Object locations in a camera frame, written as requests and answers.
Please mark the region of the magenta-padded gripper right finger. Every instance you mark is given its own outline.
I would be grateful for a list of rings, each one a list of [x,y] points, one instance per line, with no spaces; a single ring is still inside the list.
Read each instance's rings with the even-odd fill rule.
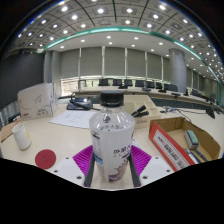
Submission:
[[[150,156],[136,146],[131,147],[129,164],[135,188],[148,185],[173,173],[161,157]]]

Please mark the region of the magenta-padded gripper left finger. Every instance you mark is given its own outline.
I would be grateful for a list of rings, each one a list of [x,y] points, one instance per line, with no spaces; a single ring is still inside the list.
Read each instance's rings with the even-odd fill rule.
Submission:
[[[76,155],[62,159],[52,173],[81,187],[90,187],[94,164],[93,147],[88,146]]]

